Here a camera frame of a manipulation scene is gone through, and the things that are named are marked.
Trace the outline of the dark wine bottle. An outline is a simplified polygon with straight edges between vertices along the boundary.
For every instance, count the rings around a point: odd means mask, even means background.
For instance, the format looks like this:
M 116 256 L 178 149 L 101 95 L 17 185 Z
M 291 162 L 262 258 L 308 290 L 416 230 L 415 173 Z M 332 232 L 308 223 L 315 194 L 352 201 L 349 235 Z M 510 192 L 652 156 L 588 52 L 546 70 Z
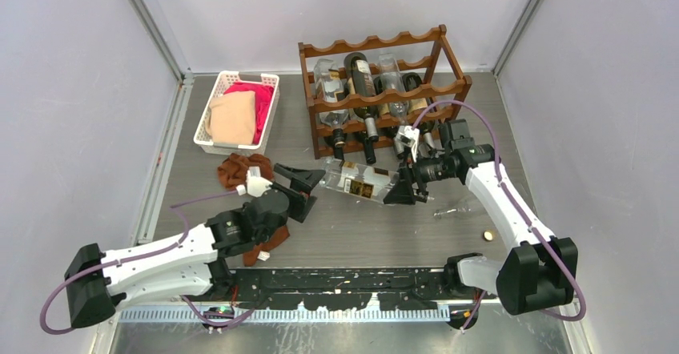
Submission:
M 380 76 L 376 76 L 373 79 L 373 83 L 374 83 L 376 93 L 381 94 L 384 91 L 384 86 L 383 86 L 383 83 L 381 81 Z M 389 105 L 387 103 L 380 104 L 379 108 L 378 108 L 378 112 L 379 112 L 380 118 L 383 118 L 385 115 L 390 115 Z M 381 131 L 384 133 L 385 136 L 387 136 L 392 141 L 392 148 L 393 148 L 393 151 L 396 154 L 396 158 L 398 160 L 402 160 L 405 156 L 405 149 L 404 149 L 404 146 L 401 143 L 398 143 L 396 141 L 398 126 L 382 127 Z

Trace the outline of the dark bottle white label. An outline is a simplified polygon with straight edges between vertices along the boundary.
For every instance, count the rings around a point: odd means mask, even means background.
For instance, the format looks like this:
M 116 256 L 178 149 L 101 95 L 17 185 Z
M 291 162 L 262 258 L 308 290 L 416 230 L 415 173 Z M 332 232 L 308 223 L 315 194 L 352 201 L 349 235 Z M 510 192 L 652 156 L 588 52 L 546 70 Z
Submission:
M 364 156 L 368 165 L 376 163 L 376 154 L 373 146 L 373 140 L 366 131 L 357 131 L 354 133 L 356 139 L 363 145 Z

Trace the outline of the clear bottle brown label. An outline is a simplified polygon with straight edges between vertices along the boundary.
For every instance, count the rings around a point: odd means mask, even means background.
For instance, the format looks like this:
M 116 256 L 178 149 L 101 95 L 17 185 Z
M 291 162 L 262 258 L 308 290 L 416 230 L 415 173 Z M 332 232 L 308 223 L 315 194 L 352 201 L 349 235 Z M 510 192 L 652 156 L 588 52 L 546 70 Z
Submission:
M 331 59 L 321 58 L 314 66 L 316 94 L 326 103 L 338 103 L 346 98 L 344 83 L 340 77 L 339 67 Z M 341 128 L 348 120 L 347 109 L 320 112 L 320 122 L 332 127 Z

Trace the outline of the green bottle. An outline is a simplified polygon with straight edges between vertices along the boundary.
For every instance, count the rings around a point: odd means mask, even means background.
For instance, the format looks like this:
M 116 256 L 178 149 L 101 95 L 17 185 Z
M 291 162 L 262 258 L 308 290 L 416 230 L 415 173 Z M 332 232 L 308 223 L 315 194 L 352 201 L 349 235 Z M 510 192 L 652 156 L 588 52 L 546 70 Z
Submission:
M 348 92 L 350 95 L 358 94 L 363 97 L 376 95 L 374 82 L 369 62 L 364 54 L 353 52 L 344 58 L 344 68 L 348 77 Z M 371 142 L 379 140 L 376 119 L 379 111 L 376 106 L 362 106 L 353 109 L 355 116 L 365 123 L 368 139 Z

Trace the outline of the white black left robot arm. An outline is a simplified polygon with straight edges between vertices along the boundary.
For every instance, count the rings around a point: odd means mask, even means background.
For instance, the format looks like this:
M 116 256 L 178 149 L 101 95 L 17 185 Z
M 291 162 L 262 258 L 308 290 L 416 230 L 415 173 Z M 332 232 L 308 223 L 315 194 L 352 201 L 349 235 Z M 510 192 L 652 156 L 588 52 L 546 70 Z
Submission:
M 316 201 L 311 192 L 325 176 L 323 170 L 279 163 L 274 171 L 289 185 L 250 169 L 237 188 L 250 200 L 186 226 L 177 236 L 127 249 L 104 251 L 97 243 L 79 248 L 64 275 L 70 328 L 100 324 L 124 308 L 174 296 L 226 299 L 235 286 L 227 258 L 257 260 L 279 246 L 289 236 L 288 221 L 306 219 Z

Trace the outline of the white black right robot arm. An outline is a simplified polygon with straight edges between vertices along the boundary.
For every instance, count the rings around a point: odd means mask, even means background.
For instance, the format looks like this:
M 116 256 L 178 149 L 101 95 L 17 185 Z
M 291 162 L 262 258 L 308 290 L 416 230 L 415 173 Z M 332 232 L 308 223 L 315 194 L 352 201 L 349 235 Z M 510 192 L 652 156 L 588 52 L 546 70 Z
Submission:
M 440 129 L 438 155 L 404 160 L 384 198 L 386 204 L 414 205 L 428 199 L 427 185 L 458 179 L 479 200 L 506 247 L 502 261 L 480 253 L 453 256 L 446 263 L 447 293 L 457 299 L 475 289 L 498 296 L 511 315 L 570 304 L 577 294 L 578 250 L 558 238 L 520 197 L 490 144 L 477 144 L 468 124 L 457 119 Z

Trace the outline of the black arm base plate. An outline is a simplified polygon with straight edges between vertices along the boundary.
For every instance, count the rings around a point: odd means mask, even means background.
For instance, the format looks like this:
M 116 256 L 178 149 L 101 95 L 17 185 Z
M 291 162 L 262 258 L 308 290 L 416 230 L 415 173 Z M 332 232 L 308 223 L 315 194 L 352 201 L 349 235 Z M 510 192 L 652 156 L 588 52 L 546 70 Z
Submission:
M 414 311 L 474 302 L 479 295 L 478 289 L 455 285 L 447 268 L 239 268 L 218 287 L 189 299 L 246 309 L 359 311 L 375 298 L 381 311 Z

